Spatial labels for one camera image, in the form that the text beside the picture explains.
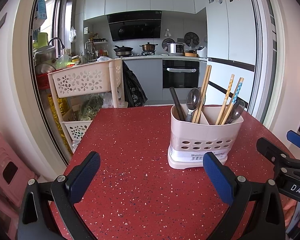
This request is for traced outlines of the person's right hand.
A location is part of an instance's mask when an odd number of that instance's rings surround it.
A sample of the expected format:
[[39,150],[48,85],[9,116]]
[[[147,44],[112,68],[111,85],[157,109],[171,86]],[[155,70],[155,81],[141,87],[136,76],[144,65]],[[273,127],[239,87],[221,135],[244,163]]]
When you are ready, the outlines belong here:
[[283,207],[285,227],[293,228],[295,225],[300,228],[300,202],[290,198]]

